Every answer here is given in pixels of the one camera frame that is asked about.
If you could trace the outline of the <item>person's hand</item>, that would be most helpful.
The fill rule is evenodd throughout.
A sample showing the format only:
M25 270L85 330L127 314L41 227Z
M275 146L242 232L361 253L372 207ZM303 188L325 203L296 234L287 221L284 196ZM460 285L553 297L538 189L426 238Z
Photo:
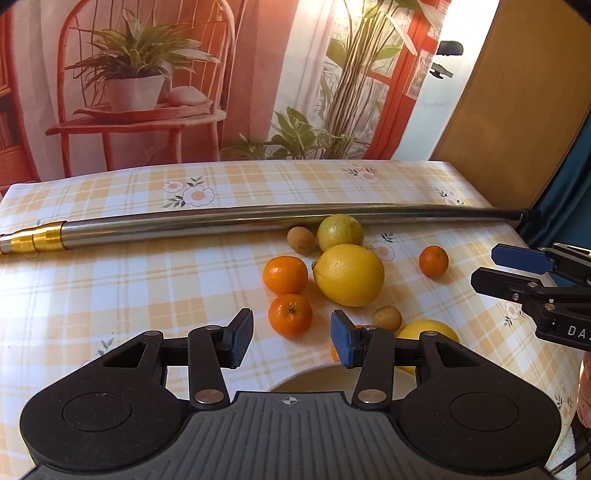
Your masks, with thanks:
M577 415L580 422L591 428L591 353L585 352L581 362L577 398Z

